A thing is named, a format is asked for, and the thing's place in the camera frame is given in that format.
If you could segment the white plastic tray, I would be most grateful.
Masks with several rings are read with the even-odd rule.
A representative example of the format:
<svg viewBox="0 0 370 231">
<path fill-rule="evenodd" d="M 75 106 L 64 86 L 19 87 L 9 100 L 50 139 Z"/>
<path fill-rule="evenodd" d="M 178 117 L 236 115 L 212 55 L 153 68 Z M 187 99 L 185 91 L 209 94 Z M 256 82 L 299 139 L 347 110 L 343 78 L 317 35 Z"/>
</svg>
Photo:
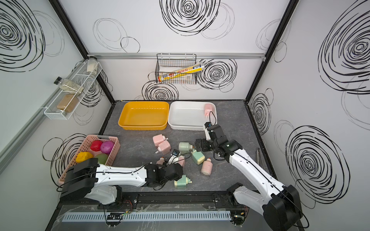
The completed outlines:
<svg viewBox="0 0 370 231">
<path fill-rule="evenodd" d="M 204 124 L 211 122 L 217 124 L 217 110 L 214 105 L 214 112 L 209 117 L 204 116 L 204 105 L 211 102 L 197 101 L 175 101 L 169 109 L 168 124 L 173 130 L 203 131 Z"/>
</svg>

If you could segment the yellow plastic tray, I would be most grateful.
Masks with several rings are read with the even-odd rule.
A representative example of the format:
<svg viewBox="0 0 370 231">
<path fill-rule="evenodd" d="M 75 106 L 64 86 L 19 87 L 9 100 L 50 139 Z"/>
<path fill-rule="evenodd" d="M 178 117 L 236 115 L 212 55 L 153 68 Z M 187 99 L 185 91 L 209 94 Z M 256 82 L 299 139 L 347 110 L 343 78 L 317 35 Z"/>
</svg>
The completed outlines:
<svg viewBox="0 0 370 231">
<path fill-rule="evenodd" d="M 125 104 L 118 125 L 127 131 L 161 131 L 167 127 L 170 105 L 159 101 Z"/>
</svg>

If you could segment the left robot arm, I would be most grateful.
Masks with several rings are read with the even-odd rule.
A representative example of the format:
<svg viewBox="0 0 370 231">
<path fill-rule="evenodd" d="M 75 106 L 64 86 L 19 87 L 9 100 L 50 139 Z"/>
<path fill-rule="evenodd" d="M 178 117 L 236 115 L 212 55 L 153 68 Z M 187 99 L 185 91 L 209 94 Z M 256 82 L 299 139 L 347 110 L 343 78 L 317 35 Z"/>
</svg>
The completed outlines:
<svg viewBox="0 0 370 231">
<path fill-rule="evenodd" d="M 148 163 L 128 168 L 106 166 L 91 158 L 67 170 L 61 185 L 60 201 L 88 198 L 110 205 L 120 200 L 122 185 L 156 188 L 182 176 L 183 167 L 178 163 L 168 166 Z"/>
</svg>

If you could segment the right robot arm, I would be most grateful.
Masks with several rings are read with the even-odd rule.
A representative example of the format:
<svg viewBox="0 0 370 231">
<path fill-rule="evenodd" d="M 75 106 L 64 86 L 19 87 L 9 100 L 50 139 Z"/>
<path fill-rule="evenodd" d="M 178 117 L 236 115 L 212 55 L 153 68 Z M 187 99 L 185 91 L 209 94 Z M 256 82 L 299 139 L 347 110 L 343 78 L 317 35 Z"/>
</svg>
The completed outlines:
<svg viewBox="0 0 370 231">
<path fill-rule="evenodd" d="M 213 152 L 238 169 L 258 190 L 234 185 L 231 193 L 238 204 L 261 214 L 274 231 L 287 231 L 303 216 L 298 190 L 285 186 L 259 166 L 236 141 L 229 140 L 219 125 L 206 122 L 205 138 L 197 139 L 197 151 Z"/>
</svg>

